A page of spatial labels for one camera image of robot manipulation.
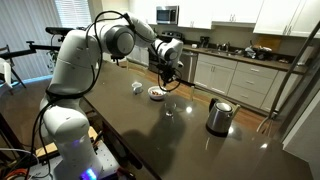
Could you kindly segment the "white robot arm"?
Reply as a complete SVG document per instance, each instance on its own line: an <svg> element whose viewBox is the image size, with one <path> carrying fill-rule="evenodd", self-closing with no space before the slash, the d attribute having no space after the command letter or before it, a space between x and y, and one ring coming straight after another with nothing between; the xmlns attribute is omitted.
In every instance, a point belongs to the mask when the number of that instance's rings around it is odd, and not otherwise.
<svg viewBox="0 0 320 180"><path fill-rule="evenodd" d="M95 85L105 53L123 58L134 47L151 47L163 63L161 79L174 80L183 42L160 40L152 28L131 13L97 18L84 30L67 33L58 52L53 78L40 103L41 120L61 156L53 168L54 180L97 180L103 164L88 135L89 121L79 107L80 99Z"/></svg>

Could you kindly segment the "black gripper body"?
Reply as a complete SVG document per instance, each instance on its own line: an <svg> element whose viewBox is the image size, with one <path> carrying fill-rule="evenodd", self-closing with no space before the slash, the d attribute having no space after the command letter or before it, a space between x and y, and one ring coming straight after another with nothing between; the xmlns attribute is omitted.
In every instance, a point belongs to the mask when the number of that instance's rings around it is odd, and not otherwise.
<svg viewBox="0 0 320 180"><path fill-rule="evenodd" d="M165 84L171 83L174 80L175 69L168 65L157 65L162 81Z"/></svg>

